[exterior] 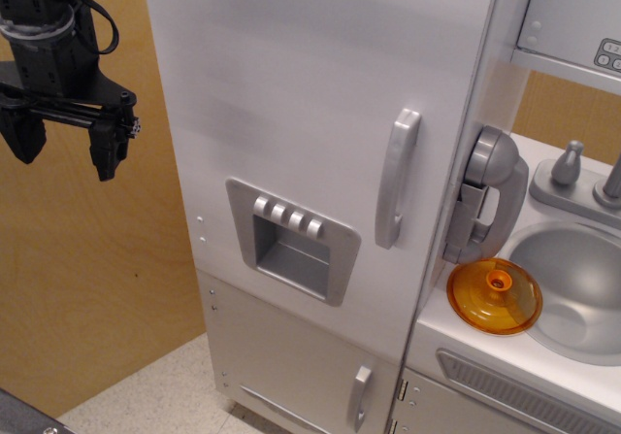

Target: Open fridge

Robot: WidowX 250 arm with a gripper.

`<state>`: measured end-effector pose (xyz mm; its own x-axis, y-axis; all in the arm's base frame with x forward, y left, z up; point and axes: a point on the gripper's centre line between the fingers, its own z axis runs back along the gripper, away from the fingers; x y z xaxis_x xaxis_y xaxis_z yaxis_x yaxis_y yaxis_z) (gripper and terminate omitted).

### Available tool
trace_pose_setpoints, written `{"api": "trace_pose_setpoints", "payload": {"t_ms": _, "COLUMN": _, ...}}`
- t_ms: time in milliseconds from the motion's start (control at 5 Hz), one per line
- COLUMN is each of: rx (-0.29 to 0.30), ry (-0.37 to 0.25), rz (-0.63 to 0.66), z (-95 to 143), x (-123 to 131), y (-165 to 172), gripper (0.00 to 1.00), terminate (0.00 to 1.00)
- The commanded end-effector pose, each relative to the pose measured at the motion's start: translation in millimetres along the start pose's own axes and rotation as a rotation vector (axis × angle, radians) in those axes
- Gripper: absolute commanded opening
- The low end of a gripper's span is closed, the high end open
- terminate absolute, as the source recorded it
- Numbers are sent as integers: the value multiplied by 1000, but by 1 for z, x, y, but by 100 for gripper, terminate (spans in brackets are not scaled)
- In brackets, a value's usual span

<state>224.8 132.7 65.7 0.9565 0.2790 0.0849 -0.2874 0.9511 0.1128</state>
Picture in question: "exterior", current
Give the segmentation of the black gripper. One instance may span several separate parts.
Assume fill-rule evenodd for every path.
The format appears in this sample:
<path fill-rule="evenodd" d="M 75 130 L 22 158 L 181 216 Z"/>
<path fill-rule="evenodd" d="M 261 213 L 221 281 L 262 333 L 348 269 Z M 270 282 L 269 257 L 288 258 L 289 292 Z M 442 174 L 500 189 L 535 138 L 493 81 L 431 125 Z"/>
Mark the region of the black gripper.
<path fill-rule="evenodd" d="M 49 24 L 1 21 L 1 35 L 11 47 L 15 70 L 6 85 L 50 104 L 80 105 L 118 111 L 88 128 L 90 156 L 100 182 L 112 180 L 127 157 L 129 137 L 141 130 L 133 91 L 100 70 L 100 50 L 91 15 L 64 15 Z M 47 142 L 43 120 L 24 110 L 1 111 L 1 134 L 14 156 L 32 163 Z"/>

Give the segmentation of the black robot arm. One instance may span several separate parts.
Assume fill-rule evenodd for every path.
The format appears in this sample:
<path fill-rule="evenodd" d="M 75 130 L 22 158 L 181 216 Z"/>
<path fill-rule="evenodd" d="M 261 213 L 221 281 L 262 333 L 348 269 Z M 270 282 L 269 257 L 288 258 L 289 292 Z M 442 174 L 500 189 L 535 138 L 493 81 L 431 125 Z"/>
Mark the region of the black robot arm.
<path fill-rule="evenodd" d="M 1 135 L 17 159 L 31 163 L 47 141 L 45 124 L 84 128 L 100 181 L 114 178 L 141 130 L 136 95 L 107 78 L 93 16 L 110 14 L 94 0 L 1 0 L 1 36 L 12 60 L 1 64 Z"/>

